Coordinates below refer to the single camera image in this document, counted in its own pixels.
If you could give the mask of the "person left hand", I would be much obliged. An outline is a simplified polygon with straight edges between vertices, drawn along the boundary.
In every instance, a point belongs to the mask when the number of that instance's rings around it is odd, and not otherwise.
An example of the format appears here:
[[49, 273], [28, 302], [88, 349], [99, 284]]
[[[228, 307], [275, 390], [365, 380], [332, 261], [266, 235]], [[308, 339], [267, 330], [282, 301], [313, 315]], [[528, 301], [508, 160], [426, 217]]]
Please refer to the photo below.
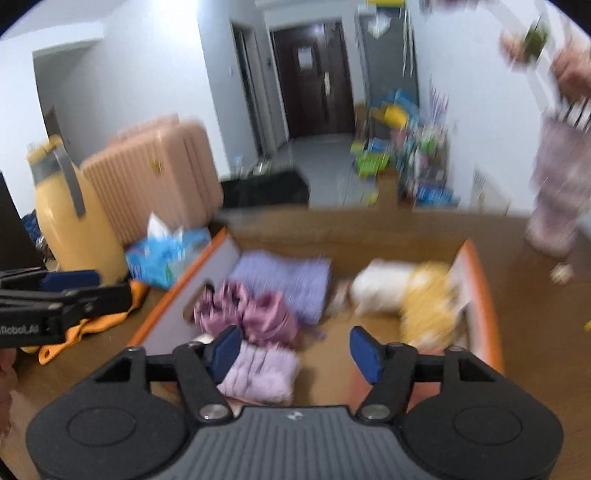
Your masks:
[[0, 358], [0, 428], [1, 439], [4, 439], [11, 428], [10, 409], [12, 405], [11, 393], [16, 388], [17, 374], [14, 370], [16, 350], [2, 349]]

